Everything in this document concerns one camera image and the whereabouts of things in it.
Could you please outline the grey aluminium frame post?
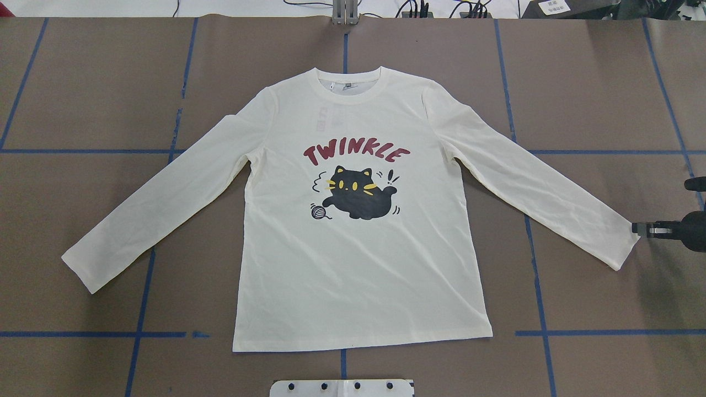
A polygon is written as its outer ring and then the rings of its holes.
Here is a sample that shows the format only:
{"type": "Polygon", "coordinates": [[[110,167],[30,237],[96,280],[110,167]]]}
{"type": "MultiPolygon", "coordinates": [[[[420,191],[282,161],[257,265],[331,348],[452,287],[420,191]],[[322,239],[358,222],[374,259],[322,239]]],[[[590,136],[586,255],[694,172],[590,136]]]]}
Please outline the grey aluminium frame post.
{"type": "Polygon", "coordinates": [[[332,22],[334,25],[356,25],[360,21],[357,0],[333,0],[332,22]]]}

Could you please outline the black box with label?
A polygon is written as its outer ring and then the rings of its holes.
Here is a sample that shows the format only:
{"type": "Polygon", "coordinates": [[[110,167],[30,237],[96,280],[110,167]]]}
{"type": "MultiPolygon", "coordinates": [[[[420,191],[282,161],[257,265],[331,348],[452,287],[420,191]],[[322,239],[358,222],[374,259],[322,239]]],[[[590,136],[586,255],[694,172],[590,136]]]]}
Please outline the black box with label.
{"type": "Polygon", "coordinates": [[[610,19],[621,1],[531,1],[522,19],[610,19]]]}

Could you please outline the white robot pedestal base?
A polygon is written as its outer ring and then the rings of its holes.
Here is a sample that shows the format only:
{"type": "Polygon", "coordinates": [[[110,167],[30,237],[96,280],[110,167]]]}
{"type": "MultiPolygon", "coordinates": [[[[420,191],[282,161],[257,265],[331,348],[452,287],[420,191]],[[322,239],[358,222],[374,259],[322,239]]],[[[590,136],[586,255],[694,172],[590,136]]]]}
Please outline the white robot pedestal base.
{"type": "Polygon", "coordinates": [[[318,379],[276,381],[270,396],[414,396],[407,379],[318,379]]]}

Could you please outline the cream long-sleeve cat shirt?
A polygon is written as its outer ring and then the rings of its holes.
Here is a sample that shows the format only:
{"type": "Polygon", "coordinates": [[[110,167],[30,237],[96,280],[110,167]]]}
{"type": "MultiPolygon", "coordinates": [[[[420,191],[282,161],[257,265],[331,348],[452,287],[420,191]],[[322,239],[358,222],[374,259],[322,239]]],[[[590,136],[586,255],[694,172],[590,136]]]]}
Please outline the cream long-sleeve cat shirt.
{"type": "Polygon", "coordinates": [[[441,84],[313,69],[225,116],[61,259],[98,291],[245,165],[234,352],[491,337],[462,168],[612,269],[639,239],[441,84]]]}

